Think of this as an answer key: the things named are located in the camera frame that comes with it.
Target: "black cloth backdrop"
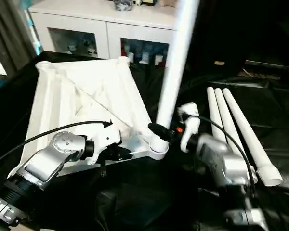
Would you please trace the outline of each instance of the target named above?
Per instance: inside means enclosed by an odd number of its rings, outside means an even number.
[[[35,64],[90,59],[43,52],[0,88],[0,156],[25,140],[39,75]],[[164,70],[144,64],[131,64],[130,70],[154,121]],[[256,82],[263,87],[235,85],[239,82]],[[200,115],[209,117],[208,86],[231,90],[282,174],[282,185],[264,187],[259,182],[256,187],[270,231],[289,231],[289,83],[250,77],[195,77],[193,72],[185,72],[177,105],[195,102]],[[211,133],[211,125],[201,123],[199,131]],[[19,163],[21,153],[19,149],[0,162],[0,187]],[[224,225],[220,200],[212,192],[210,175],[194,174],[191,164],[191,155],[172,146],[162,161],[144,157],[109,165],[104,179],[98,168],[57,177],[44,198],[39,198],[29,225],[34,230],[57,231],[229,230]]]
[[[33,46],[12,1],[0,0],[0,61],[12,78],[35,56]]]

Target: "pipe end cap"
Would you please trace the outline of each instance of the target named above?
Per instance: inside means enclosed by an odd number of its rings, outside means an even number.
[[[283,182],[282,176],[274,165],[263,166],[257,170],[257,173],[267,187],[277,186]]]

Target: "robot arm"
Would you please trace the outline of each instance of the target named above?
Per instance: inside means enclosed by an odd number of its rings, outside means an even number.
[[[0,190],[0,223],[17,226],[25,219],[66,162],[87,160],[93,165],[103,150],[120,142],[120,132],[113,125],[104,128],[92,140],[66,131],[55,134],[46,148],[33,154],[6,180]]]
[[[227,223],[269,231],[262,210],[247,193],[250,180],[243,158],[234,154],[229,145],[208,134],[192,136],[187,147],[210,170]]]
[[[233,226],[256,226],[268,231],[262,210],[247,191],[250,179],[243,157],[233,153],[230,146],[208,134],[198,134],[200,120],[194,103],[178,110],[182,127],[168,130],[159,124],[149,128],[161,139],[180,140],[183,152],[194,155],[195,161],[204,163],[214,179],[223,204],[226,221]]]

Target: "orange light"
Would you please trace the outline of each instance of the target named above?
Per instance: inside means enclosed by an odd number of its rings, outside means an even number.
[[[183,129],[180,128],[180,127],[177,127],[177,131],[178,131],[179,133],[181,133],[181,132],[183,132]]]

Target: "curtain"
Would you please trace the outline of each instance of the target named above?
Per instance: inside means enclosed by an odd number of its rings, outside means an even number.
[[[0,0],[0,61],[7,77],[30,62],[35,56],[33,46],[15,7],[10,0]]]

